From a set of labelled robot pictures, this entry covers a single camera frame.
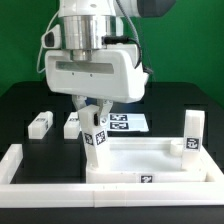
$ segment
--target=black table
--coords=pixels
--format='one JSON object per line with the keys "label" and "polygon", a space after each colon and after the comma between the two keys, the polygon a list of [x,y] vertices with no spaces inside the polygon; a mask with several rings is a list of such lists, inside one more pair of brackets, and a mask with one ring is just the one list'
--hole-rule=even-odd
{"label": "black table", "polygon": [[[186,109],[206,112],[203,145],[224,169],[224,110],[189,83],[152,83],[137,103],[115,103],[112,112],[144,113],[150,131],[109,136],[182,137]],[[28,139],[28,125],[43,111],[54,124],[43,140]],[[64,140],[74,111],[71,96],[52,93],[46,82],[22,82],[0,97],[0,158],[9,145],[23,144],[24,159],[11,184],[84,183],[86,157],[81,135]],[[0,209],[1,223],[224,223],[223,206],[139,208]]]}

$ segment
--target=green wall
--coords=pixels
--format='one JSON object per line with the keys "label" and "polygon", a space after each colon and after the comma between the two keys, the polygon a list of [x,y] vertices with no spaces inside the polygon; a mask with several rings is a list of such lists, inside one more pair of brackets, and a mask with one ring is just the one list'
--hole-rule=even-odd
{"label": "green wall", "polygon": [[[0,95],[43,78],[36,73],[40,36],[57,8],[57,0],[0,1]],[[157,81],[195,83],[224,107],[223,0],[178,0],[165,17],[135,22]]]}

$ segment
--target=white foam block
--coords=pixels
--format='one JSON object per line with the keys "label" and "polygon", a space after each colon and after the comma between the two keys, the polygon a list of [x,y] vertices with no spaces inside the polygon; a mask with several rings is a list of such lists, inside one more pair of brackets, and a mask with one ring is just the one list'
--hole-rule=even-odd
{"label": "white foam block", "polygon": [[53,124],[53,113],[42,112],[28,126],[29,139],[42,139]]}
{"label": "white foam block", "polygon": [[64,125],[64,139],[77,139],[80,132],[80,122],[78,120],[78,113],[70,114],[67,122]]}
{"label": "white foam block", "polygon": [[0,163],[0,184],[10,184],[22,159],[22,145],[11,145]]}

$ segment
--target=white rectangular frame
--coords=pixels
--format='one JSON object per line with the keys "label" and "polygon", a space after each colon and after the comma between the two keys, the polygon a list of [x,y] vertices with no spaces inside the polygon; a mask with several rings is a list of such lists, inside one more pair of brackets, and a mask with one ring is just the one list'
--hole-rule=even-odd
{"label": "white rectangular frame", "polygon": [[224,176],[204,148],[201,160],[207,167],[208,182],[203,183],[10,184],[22,158],[22,145],[11,145],[0,163],[0,208],[224,205]]}

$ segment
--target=white block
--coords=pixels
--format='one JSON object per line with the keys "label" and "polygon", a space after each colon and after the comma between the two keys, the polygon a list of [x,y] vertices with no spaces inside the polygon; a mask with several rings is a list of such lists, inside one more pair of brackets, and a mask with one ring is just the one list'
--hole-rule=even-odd
{"label": "white block", "polygon": [[0,184],[10,184],[22,159],[22,145],[11,145],[0,163]]}
{"label": "white block", "polygon": [[182,169],[198,169],[204,131],[204,111],[187,110],[184,127]]}
{"label": "white block", "polygon": [[42,139],[52,124],[52,112],[40,113],[28,127],[29,139]]}
{"label": "white block", "polygon": [[64,139],[77,139],[80,132],[78,113],[71,113],[64,125]]}

